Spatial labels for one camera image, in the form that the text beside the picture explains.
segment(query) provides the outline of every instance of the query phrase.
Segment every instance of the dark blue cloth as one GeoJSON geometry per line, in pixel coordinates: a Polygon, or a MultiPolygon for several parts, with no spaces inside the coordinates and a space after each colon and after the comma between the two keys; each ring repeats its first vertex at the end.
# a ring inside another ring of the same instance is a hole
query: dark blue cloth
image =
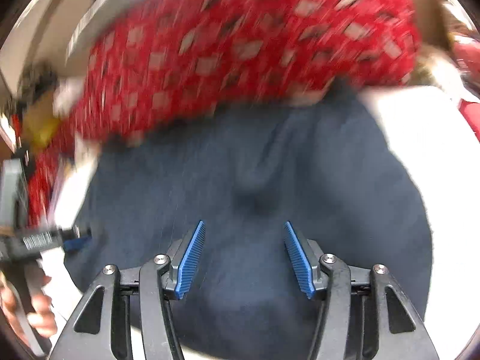
{"type": "Polygon", "coordinates": [[[178,336],[224,359],[306,359],[317,306],[285,246],[289,220],[347,264],[388,266],[425,312],[431,234],[421,197],[350,89],[313,107],[230,109],[135,149],[106,149],[78,223],[103,228],[66,267],[85,291],[103,266],[140,266],[205,221],[178,336]]]}

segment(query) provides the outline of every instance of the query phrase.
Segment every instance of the red object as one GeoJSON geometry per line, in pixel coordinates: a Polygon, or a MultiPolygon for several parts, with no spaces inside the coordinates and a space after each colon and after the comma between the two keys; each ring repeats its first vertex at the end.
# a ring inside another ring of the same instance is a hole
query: red object
{"type": "Polygon", "coordinates": [[[455,35],[453,52],[463,74],[470,81],[480,83],[480,42],[463,35],[455,35]]]}
{"type": "Polygon", "coordinates": [[[28,181],[29,211],[28,222],[31,226],[39,225],[47,213],[50,197],[59,168],[59,157],[74,156],[75,135],[68,121],[64,121],[50,145],[35,156],[36,170],[28,181]]]}
{"type": "Polygon", "coordinates": [[[20,120],[18,119],[17,115],[13,115],[10,118],[10,123],[11,127],[15,131],[15,137],[20,137],[22,135],[22,124],[20,123],[20,120]]]}
{"type": "MultiPolygon", "coordinates": [[[[74,130],[137,138],[221,102],[317,95],[339,75],[357,87],[402,84],[419,42],[411,0],[145,0],[94,45],[55,144],[70,151],[74,130]]],[[[50,171],[31,181],[41,190],[31,190],[32,221],[48,204],[52,153],[40,160],[50,171]]]]}
{"type": "Polygon", "coordinates": [[[462,100],[459,109],[470,127],[472,127],[475,136],[480,141],[480,104],[469,103],[462,100]]]}

